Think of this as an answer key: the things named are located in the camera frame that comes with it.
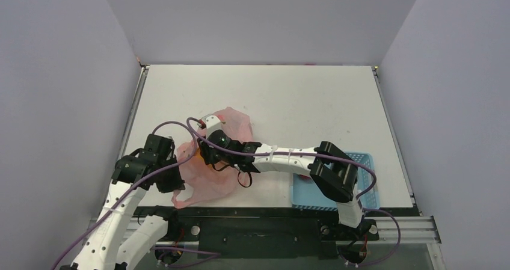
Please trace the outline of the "pink plastic bag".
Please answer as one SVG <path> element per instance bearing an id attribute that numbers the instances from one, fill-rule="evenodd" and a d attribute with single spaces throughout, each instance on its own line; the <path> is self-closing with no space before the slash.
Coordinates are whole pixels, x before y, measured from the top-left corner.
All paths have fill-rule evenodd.
<path id="1" fill-rule="evenodd" d="M 253 140 L 253 130 L 250 117 L 231 107 L 214 112 L 224 122 L 223 131 L 228 137 L 241 142 Z M 235 168 L 221 168 L 224 163 L 217 163 L 214 170 L 206 165 L 204 160 L 191 158 L 179 166 L 186 189 L 173 192 L 171 202 L 174 207 L 182 209 L 193 204 L 215 201 L 230 195 L 240 187 L 238 171 Z"/>

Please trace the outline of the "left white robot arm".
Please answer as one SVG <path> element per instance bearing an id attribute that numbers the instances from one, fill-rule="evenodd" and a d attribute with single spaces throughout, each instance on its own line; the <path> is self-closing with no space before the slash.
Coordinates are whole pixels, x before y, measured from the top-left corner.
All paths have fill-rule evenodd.
<path id="1" fill-rule="evenodd" d="M 172 240 L 179 234 L 176 210 L 155 206 L 139 228 L 124 238 L 151 186 L 162 193 L 184 188 L 174 149 L 172 138 L 150 134 L 142 148 L 115 163 L 99 218 L 78 238 L 84 246 L 69 264 L 58 269 L 134 269 L 158 240 Z"/>

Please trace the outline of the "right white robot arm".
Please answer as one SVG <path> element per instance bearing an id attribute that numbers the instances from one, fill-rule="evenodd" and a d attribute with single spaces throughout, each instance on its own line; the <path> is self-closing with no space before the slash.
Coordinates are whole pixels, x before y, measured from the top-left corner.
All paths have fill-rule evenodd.
<path id="1" fill-rule="evenodd" d="M 233 140 L 223 130 L 197 138 L 207 164 L 223 162 L 242 173 L 279 172 L 312 179 L 320 192 L 336 203 L 341 234 L 354 238 L 363 231 L 357 188 L 361 164 L 333 143 L 323 141 L 317 147 L 283 148 Z"/>

